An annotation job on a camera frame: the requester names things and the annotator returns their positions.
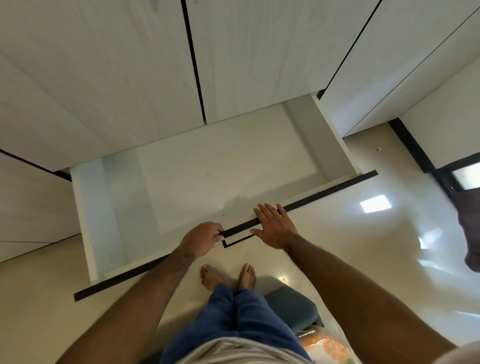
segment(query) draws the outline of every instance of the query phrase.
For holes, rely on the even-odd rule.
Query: bare foot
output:
[[[215,291],[216,286],[224,283],[221,273],[209,264],[205,264],[200,269],[200,277],[205,288],[212,292]]]
[[[255,289],[255,284],[257,283],[257,276],[255,275],[255,269],[245,263],[241,269],[239,276],[239,289],[245,288],[248,290]]]

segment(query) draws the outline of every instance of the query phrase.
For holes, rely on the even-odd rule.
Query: dark brown fabric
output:
[[[467,240],[465,263],[474,272],[480,272],[480,188],[455,193],[452,200]]]

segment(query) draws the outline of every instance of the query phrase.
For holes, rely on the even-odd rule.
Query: person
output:
[[[455,348],[396,297],[333,254],[302,238],[284,208],[254,209],[262,230],[251,232],[285,251],[310,280],[363,364],[427,364]],[[136,364],[192,262],[223,239],[222,226],[206,222],[114,303],[57,364]],[[310,363],[293,332],[253,291],[255,270],[246,264],[238,290],[223,284],[209,265],[201,280],[212,291],[195,323],[167,345],[162,364]]]

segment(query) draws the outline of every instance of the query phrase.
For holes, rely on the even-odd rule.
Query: hand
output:
[[[263,242],[275,249],[285,249],[292,242],[292,237],[298,235],[298,231],[285,209],[277,203],[278,211],[270,204],[258,204],[253,211],[257,215],[263,230],[251,229],[253,235],[258,236]]]
[[[216,222],[203,222],[183,237],[177,250],[185,254],[192,254],[195,259],[204,256],[212,250],[216,242],[224,239],[219,234],[223,230],[222,225]]]

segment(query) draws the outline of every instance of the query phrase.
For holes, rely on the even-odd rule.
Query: blue jeans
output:
[[[217,338],[239,337],[280,349],[289,349],[311,361],[290,328],[251,290],[234,292],[219,284],[196,321],[167,345],[161,364],[173,364],[200,345]]]

